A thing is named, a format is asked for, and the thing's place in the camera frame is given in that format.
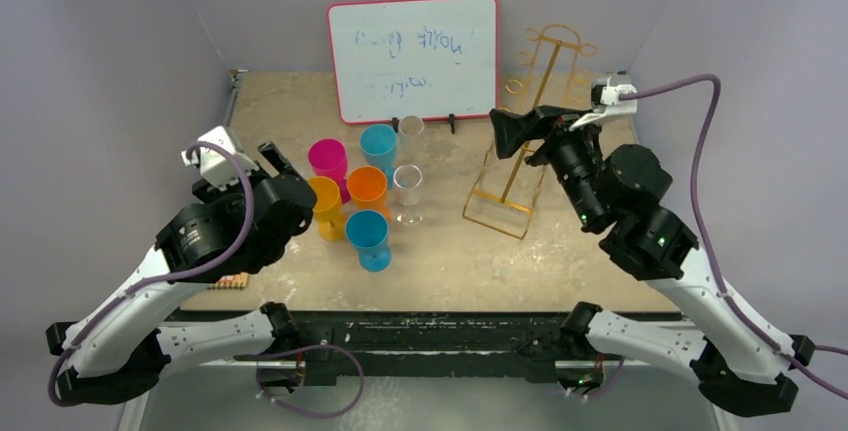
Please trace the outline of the yellow wine glass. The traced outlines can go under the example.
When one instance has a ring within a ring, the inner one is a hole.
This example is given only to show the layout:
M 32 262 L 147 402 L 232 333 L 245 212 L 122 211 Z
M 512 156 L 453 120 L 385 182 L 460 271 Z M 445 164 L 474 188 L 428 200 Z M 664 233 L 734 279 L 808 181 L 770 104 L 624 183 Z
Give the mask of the yellow wine glass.
M 326 241 L 339 241 L 345 237 L 346 216 L 342 212 L 342 197 L 338 184 L 331 178 L 315 176 L 307 180 L 316 195 L 313 206 L 318 233 Z

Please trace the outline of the pink wine glass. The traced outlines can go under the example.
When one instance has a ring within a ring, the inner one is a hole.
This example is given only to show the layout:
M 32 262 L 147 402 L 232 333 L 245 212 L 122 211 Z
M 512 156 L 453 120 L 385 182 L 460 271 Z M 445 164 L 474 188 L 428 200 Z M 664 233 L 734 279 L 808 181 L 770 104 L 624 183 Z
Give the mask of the pink wine glass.
M 344 144 L 334 138 L 324 138 L 312 144 L 308 162 L 317 176 L 332 179 L 339 187 L 342 203 L 350 201 L 347 187 L 348 158 Z

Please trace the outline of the orange wine glass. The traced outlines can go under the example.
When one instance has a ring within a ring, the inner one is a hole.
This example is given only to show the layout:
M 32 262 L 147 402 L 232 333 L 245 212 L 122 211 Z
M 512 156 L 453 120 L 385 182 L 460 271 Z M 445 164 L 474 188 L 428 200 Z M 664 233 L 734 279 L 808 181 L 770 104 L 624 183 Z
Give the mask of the orange wine glass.
M 373 166 L 354 169 L 347 179 L 347 189 L 357 209 L 377 211 L 386 220 L 391 218 L 388 181 L 382 170 Z

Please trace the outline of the light blue wine glass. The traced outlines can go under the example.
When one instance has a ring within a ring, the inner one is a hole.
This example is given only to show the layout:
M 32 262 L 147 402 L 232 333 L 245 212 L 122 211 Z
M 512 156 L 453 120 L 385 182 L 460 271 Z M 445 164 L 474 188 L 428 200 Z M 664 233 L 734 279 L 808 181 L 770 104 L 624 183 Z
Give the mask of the light blue wine glass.
M 368 126 L 360 136 L 359 145 L 366 162 L 383 172 L 387 186 L 391 189 L 397 158 L 397 135 L 394 129 L 387 124 Z

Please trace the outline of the clear wine glass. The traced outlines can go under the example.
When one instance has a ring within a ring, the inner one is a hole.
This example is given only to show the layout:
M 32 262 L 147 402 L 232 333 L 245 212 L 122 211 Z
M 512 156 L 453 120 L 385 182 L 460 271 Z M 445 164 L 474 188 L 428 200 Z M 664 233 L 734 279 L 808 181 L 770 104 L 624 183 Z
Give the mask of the clear wine glass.
M 419 209 L 423 173 L 414 164 L 397 167 L 393 174 L 393 185 L 399 206 L 397 221 L 407 227 L 419 225 L 423 216 Z
M 421 164 L 424 130 L 425 123 L 418 116 L 405 116 L 398 122 L 397 136 L 403 164 Z

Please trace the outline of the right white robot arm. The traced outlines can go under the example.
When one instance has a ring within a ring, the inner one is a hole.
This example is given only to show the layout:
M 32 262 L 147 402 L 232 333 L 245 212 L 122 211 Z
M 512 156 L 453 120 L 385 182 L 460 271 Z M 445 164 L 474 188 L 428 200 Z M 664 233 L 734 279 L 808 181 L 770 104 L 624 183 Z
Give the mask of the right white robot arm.
M 652 151 L 624 144 L 603 154 L 600 127 L 583 124 L 578 110 L 542 105 L 519 115 L 496 108 L 489 119 L 496 155 L 506 159 L 536 142 L 526 163 L 554 171 L 582 231 L 598 235 L 614 265 L 665 296 L 693 325 L 672 331 L 581 302 L 561 328 L 569 355 L 595 351 L 665 369 L 740 417 L 792 408 L 799 388 L 790 372 L 808 364 L 812 341 L 768 325 L 715 275 L 705 244 L 662 205 L 672 179 Z

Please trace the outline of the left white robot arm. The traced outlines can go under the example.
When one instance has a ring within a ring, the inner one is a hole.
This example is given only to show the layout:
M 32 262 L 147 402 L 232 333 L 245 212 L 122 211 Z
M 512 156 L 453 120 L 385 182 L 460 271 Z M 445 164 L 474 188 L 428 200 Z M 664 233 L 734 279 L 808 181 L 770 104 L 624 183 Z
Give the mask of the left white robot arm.
M 282 258 L 313 218 L 315 192 L 272 142 L 260 161 L 237 148 L 195 142 L 194 202 L 156 235 L 139 266 L 94 312 L 46 332 L 56 357 L 50 400 L 60 407 L 115 405 L 186 368 L 229 357 L 292 356 L 298 330 L 282 303 L 237 318 L 168 325 L 168 317 L 222 277 L 256 274 Z

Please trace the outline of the orange small circuit board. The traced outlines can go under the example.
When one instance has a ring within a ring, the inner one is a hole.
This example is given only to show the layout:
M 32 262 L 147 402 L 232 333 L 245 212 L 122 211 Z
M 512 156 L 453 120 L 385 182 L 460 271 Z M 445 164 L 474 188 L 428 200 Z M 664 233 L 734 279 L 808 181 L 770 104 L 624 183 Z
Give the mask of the orange small circuit board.
M 209 290 L 242 290 L 249 283 L 248 273 L 238 273 L 222 276 L 216 282 L 208 286 Z

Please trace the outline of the red framed whiteboard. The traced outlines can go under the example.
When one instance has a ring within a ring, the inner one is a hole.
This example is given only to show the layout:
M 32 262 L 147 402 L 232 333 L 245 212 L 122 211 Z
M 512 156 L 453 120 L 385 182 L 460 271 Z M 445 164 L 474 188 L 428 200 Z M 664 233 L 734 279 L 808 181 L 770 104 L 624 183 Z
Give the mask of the red framed whiteboard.
M 327 9 L 341 120 L 479 118 L 499 84 L 497 0 L 372 0 Z

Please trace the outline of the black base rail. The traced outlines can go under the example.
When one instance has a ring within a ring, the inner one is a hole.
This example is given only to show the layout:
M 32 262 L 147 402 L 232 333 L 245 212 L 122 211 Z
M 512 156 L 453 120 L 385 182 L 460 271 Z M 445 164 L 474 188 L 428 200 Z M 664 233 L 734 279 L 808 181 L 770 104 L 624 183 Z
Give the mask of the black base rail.
M 340 377 L 519 378 L 556 383 L 596 352 L 561 333 L 564 312 L 294 311 L 264 356 L 293 351 L 308 386 Z

